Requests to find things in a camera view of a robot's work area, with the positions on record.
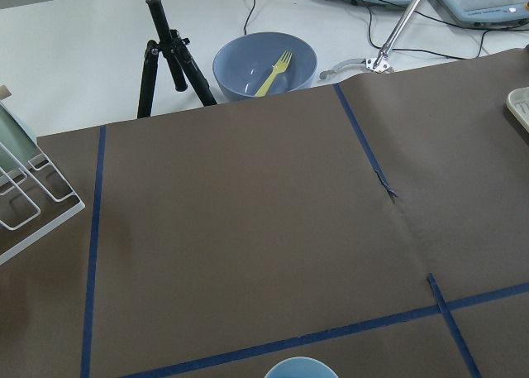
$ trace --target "white tabletop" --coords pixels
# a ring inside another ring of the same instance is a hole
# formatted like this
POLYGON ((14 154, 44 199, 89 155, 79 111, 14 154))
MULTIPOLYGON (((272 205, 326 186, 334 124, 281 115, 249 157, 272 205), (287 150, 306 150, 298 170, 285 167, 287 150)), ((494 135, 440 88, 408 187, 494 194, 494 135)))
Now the white tabletop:
MULTIPOLYGON (((162 0, 169 25, 188 37, 191 54, 225 103, 212 73, 215 54, 243 35, 252 0, 162 0)), ((419 11, 450 20, 436 0, 422 0, 419 11)), ((402 12, 374 9, 373 37, 382 45, 402 12)), ((298 36, 317 53, 317 73, 350 58, 374 57, 369 46, 369 14, 339 0, 257 0, 249 33, 278 31, 298 36)), ((145 45, 157 40, 145 0, 55 0, 0 10, 0 84, 12 96, 4 100, 37 135, 119 122, 136 117, 145 45)), ((407 24, 395 48, 434 50, 474 57, 482 31, 449 27, 417 15, 407 24)), ((529 44, 528 32, 492 32, 482 55, 529 44)), ((393 51, 395 70, 450 61, 423 53, 393 51)), ((344 70, 312 86, 332 84, 361 73, 344 70)), ((164 60, 159 70, 153 115, 199 108, 193 89, 183 93, 164 60)))

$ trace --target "bowl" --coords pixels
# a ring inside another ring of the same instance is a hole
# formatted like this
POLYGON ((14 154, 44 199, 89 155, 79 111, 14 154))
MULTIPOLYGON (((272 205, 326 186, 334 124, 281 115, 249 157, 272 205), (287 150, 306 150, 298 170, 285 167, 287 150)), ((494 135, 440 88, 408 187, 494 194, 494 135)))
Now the bowl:
POLYGON ((254 97, 285 50, 293 53, 290 65, 275 78, 268 95, 309 87, 317 67, 311 46, 285 33, 252 33, 229 42, 213 60, 213 74, 226 98, 254 97))
POLYGON ((298 356, 276 364, 264 378, 338 378, 338 376, 321 361, 298 356))

